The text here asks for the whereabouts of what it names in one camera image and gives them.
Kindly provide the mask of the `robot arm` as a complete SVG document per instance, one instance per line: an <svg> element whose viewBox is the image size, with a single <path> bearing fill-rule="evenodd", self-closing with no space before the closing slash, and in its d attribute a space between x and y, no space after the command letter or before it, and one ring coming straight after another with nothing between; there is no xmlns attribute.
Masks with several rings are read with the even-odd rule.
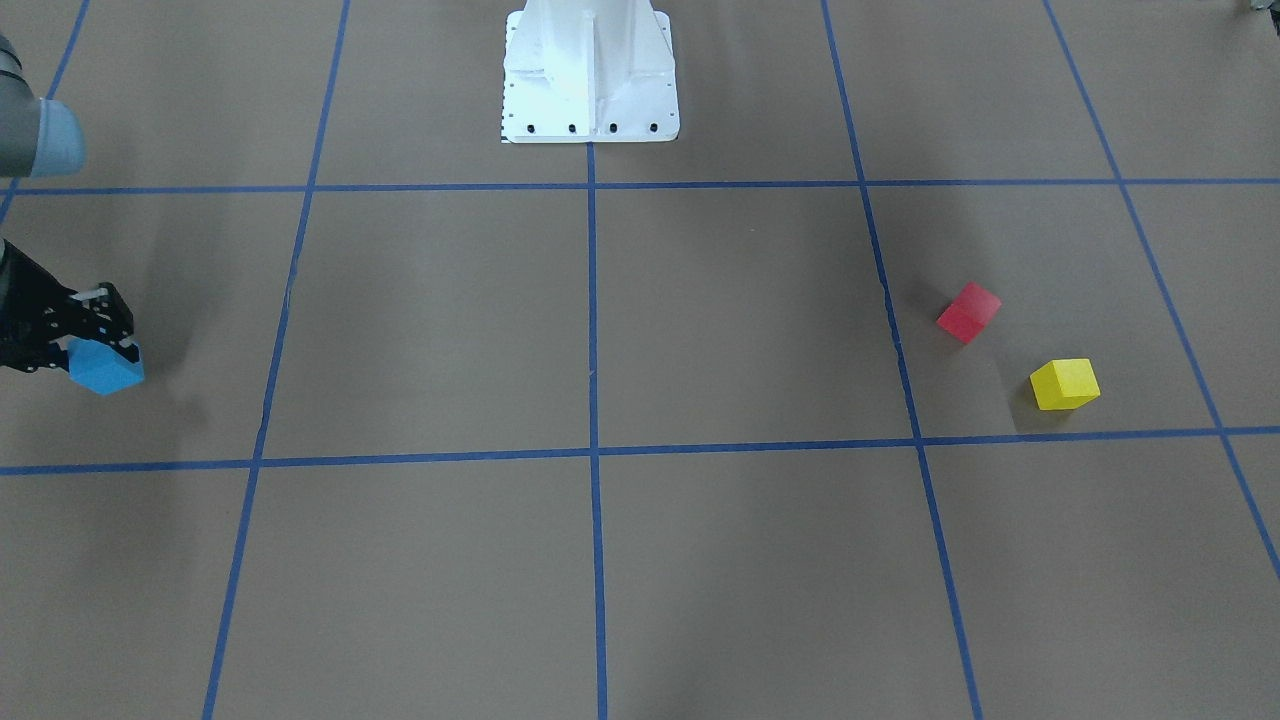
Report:
<svg viewBox="0 0 1280 720"><path fill-rule="evenodd" d="M69 106L38 96L18 51L1 40L1 174L5 179L70 176L84 164L84 136ZM145 365L134 315L118 288L77 291L12 241L3 241L3 365L52 369L97 395L141 383Z"/></svg>

